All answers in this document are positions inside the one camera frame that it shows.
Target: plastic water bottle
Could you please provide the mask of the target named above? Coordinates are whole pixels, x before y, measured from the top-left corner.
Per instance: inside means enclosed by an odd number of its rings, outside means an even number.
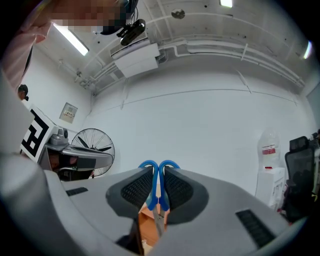
[[[258,142],[259,167],[263,170],[279,167],[280,152],[278,133],[271,127],[265,129]]]

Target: electric fan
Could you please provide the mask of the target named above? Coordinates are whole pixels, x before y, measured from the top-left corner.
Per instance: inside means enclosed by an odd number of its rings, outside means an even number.
[[[72,140],[73,146],[85,147],[107,153],[112,156],[112,163],[108,166],[94,170],[94,176],[105,174],[112,166],[115,159],[114,143],[103,131],[95,128],[84,129],[80,131]]]

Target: blue handle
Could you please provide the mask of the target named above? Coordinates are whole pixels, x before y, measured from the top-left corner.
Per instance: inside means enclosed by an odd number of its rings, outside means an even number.
[[[159,167],[155,161],[147,160],[147,161],[144,161],[142,164],[140,164],[139,168],[144,168],[149,165],[153,166],[154,174],[153,174],[153,180],[152,180],[152,190],[149,196],[147,197],[145,203],[148,209],[152,211],[158,203],[158,197],[156,196],[156,191],[157,191],[157,179],[158,179]]]
[[[164,160],[159,165],[159,178],[160,178],[160,190],[161,190],[161,197],[159,198],[159,204],[161,205],[162,209],[166,212],[169,210],[170,206],[169,206],[169,198],[165,191],[165,181],[164,181],[165,166],[172,166],[178,169],[180,169],[180,167],[174,161],[171,161],[171,160]]]

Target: pink shirt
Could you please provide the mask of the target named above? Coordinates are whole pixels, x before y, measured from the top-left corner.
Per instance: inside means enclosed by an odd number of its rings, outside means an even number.
[[[18,89],[28,69],[26,63],[32,46],[47,37],[51,25],[52,22],[41,27],[23,25],[5,50],[2,69],[14,90]]]

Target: person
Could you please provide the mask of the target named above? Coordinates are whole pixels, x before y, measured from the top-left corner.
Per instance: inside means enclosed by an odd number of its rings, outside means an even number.
[[[120,18],[120,0],[30,0],[35,8],[16,32],[2,58],[2,70],[13,90],[18,90],[31,62],[32,49],[46,39],[54,23],[91,31],[112,26]]]
[[[28,87],[25,84],[21,84],[19,86],[19,88],[18,88],[18,97],[19,97],[19,99],[21,101],[23,101],[23,100],[28,101],[29,97],[27,95],[28,95]]]

